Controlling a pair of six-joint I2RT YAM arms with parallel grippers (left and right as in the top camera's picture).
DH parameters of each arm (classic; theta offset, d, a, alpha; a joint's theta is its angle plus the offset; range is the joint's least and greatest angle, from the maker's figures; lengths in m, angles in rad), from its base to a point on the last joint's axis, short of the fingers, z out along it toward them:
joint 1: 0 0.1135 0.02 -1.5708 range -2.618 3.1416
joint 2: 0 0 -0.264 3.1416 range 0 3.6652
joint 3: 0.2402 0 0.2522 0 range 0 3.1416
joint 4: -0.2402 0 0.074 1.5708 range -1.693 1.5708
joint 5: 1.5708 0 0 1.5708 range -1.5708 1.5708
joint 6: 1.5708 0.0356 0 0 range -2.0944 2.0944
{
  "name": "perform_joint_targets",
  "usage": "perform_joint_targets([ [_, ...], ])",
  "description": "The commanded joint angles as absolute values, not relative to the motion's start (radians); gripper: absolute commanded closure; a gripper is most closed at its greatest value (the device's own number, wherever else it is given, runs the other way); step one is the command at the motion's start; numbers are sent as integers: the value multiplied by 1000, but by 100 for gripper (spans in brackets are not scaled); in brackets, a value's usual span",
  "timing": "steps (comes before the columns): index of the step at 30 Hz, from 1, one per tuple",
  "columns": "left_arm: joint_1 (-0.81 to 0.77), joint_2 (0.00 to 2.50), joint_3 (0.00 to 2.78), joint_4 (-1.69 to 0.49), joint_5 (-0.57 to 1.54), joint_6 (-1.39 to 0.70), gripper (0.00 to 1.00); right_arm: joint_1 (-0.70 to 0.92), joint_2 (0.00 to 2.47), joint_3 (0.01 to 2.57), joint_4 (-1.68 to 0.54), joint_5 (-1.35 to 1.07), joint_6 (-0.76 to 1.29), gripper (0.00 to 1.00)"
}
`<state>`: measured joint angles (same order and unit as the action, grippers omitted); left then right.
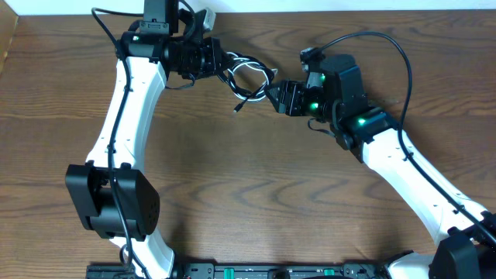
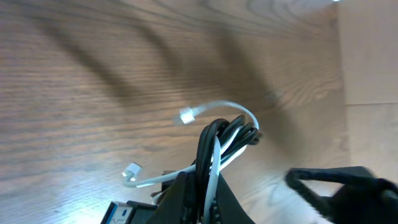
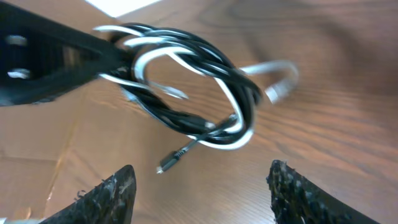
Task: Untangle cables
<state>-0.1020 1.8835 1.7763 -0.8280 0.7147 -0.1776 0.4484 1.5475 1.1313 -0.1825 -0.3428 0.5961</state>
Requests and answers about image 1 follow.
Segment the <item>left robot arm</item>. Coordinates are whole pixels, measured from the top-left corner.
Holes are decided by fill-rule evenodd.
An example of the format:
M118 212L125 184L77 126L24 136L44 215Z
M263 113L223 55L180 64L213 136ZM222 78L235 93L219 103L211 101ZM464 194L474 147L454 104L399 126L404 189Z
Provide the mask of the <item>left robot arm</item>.
M157 101L170 73L188 87L226 69L211 9L184 1L147 1L114 40L115 89L102 131L84 164L68 167L65 184L81 224L119 248L117 264L92 264L89 278L171 278L174 251L160 235L160 196L144 174Z

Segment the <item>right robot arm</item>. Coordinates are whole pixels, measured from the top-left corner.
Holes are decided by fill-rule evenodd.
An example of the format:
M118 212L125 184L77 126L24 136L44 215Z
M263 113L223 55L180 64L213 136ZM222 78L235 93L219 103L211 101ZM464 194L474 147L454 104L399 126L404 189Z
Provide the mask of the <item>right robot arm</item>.
M433 255L407 252L393 258L378 276L493 278L494 214L451 184L420 154L398 122L369 102L354 58L319 57L305 70L306 81L283 80L267 87L275 111L327 122L327 134L396 190L436 245Z

